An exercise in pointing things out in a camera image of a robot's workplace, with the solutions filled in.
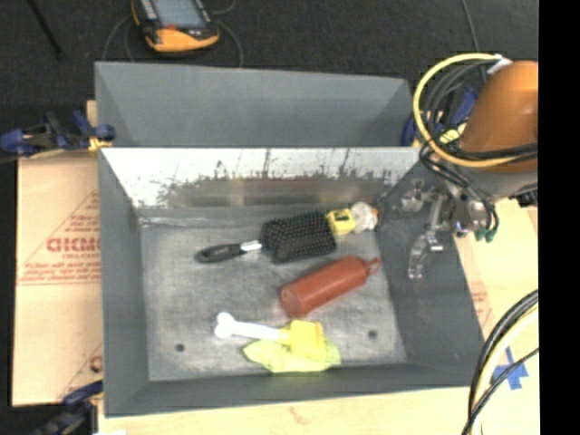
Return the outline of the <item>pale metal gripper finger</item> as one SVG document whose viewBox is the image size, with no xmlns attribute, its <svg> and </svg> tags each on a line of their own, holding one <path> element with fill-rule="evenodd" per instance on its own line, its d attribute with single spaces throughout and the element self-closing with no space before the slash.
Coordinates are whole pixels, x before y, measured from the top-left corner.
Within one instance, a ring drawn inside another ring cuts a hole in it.
<svg viewBox="0 0 580 435">
<path fill-rule="evenodd" d="M 419 212 L 429 199 L 424 179 L 414 179 L 407 190 L 396 199 L 394 209 L 399 212 Z"/>
<path fill-rule="evenodd" d="M 408 264 L 408 278 L 411 280 L 422 279 L 425 266 L 428 264 L 430 259 L 435 255 L 442 254 L 443 251 L 444 247 L 439 241 L 435 231 L 428 230 L 419 235 L 411 247 Z"/>
</svg>

